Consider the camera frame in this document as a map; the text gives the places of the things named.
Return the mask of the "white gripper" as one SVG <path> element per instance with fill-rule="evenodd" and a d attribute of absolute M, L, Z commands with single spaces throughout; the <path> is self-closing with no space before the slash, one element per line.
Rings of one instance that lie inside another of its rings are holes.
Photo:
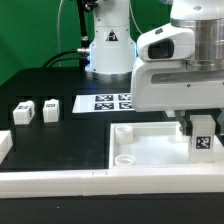
<path fill-rule="evenodd" d="M 131 105 L 138 112 L 174 112 L 184 136 L 192 123 L 181 110 L 224 108 L 224 70 L 189 72 L 182 61 L 135 61 L 131 79 Z M 224 135 L 224 109 L 215 117 L 216 134 Z"/>

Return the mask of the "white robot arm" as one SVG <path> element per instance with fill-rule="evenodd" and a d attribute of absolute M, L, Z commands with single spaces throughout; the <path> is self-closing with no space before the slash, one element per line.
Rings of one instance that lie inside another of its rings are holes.
<path fill-rule="evenodd" d="M 131 43 L 127 17 L 99 3 L 86 71 L 131 74 L 138 112 L 224 108 L 224 0 L 170 0 L 170 22 Z"/>

